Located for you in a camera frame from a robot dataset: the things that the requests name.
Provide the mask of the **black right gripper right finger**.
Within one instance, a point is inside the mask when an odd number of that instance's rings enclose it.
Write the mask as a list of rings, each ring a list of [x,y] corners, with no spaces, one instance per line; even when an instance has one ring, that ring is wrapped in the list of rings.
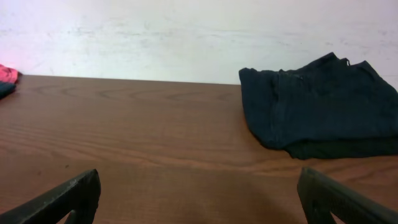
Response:
[[[297,192],[307,223],[395,224],[394,212],[312,168],[304,167]]]

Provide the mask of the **navy blue shorts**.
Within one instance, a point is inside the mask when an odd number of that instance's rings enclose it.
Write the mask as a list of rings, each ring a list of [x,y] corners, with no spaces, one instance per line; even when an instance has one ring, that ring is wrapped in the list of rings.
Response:
[[[3,99],[13,93],[16,85],[8,82],[0,82],[0,99]]]

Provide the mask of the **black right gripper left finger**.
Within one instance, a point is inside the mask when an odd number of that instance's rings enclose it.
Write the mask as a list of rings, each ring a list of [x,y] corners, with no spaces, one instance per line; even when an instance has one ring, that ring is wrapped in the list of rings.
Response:
[[[1,214],[1,223],[66,223],[92,224],[101,195],[96,169],[56,186],[32,200]]]

